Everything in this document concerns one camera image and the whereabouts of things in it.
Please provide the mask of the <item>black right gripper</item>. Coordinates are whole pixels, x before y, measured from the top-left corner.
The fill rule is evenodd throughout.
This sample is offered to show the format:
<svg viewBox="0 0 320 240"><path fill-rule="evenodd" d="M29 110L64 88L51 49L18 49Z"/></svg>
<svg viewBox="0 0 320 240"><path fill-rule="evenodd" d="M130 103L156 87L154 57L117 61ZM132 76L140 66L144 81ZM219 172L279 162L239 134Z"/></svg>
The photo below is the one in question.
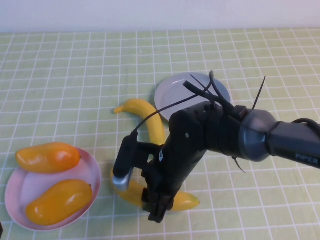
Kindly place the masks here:
<svg viewBox="0 0 320 240"><path fill-rule="evenodd" d="M147 190L143 201L150 208L148 220L161 223L172 208L195 208L200 200L181 191L183 182L200 161L200 150L194 146L162 146L149 164L151 172L143 172Z"/></svg>

